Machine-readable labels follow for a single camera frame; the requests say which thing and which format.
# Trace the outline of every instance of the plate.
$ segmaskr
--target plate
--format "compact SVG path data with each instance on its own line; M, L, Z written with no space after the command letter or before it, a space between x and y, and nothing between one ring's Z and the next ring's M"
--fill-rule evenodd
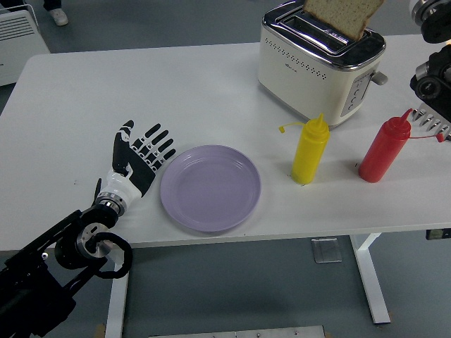
M161 179L161 202L181 225L203 232L227 230L254 210L261 191L255 165L227 146L207 145L175 158Z

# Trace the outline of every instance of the toast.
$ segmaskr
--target toast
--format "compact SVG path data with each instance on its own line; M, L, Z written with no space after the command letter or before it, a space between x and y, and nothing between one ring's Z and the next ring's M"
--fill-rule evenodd
M326 23L346 37L362 37L370 17L385 0L305 0L304 12Z

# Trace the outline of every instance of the shoe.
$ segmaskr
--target shoe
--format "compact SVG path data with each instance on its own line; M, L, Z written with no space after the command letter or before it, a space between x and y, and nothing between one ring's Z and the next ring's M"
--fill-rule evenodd
M68 16L63 12L61 8L52 9L49 11L51 17L55 20L57 26L64 26L69 23Z

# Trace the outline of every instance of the gray floor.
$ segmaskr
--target gray floor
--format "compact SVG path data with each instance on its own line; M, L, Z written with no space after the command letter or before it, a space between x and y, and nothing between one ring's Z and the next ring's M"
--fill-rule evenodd
M281 2L63 0L70 23L57 27L41 1L28 1L52 53L257 42L262 15ZM419 33L408 4L386 0L370 27ZM0 111L13 87L0 87ZM451 242L428 242L424 232L376 240L371 253L392 318L387 325L372 323L349 238L339 242L343 262L325 265L315 264L309 239L137 249L123 336L298 325L323 325L334 338L450 336ZM61 280L72 275L49 265ZM47 337L93 337L105 323L110 286L92 280Z

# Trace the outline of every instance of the toaster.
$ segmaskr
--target toaster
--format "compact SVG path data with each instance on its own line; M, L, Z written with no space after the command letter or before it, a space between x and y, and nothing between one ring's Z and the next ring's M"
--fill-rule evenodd
M309 120L323 113L330 127L362 106L377 71L385 40L365 29L352 41L302 9L303 1L282 4L263 17L259 50L260 83Z

